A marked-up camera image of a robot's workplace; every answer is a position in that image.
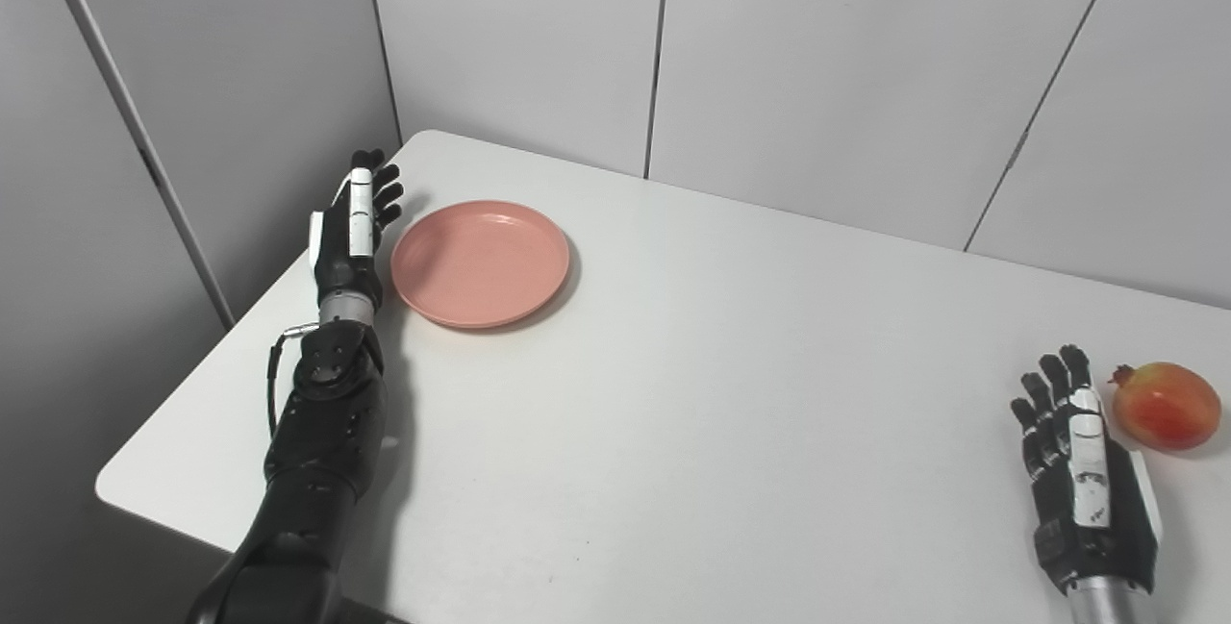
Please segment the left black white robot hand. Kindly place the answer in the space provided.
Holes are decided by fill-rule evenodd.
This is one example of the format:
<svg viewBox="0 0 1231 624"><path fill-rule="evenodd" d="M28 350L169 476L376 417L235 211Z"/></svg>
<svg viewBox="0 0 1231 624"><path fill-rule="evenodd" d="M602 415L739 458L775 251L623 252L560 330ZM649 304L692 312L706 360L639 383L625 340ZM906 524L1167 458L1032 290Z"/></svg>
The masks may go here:
<svg viewBox="0 0 1231 624"><path fill-rule="evenodd" d="M400 169L382 148L357 150L334 202L311 215L311 271L318 303L355 292L375 310L384 290L375 272L375 251L387 226L401 217Z"/></svg>

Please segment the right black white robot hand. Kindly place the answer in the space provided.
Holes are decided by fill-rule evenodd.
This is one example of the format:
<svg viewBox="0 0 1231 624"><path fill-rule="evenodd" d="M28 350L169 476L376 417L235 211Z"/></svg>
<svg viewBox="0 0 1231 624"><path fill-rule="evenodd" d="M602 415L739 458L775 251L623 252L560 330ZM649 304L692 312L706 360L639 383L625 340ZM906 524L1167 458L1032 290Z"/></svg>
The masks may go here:
<svg viewBox="0 0 1231 624"><path fill-rule="evenodd" d="M1061 592L1093 577L1155 590L1161 522L1139 454L1113 439L1089 357L1043 354L1009 404L1038 516L1035 558Z"/></svg>

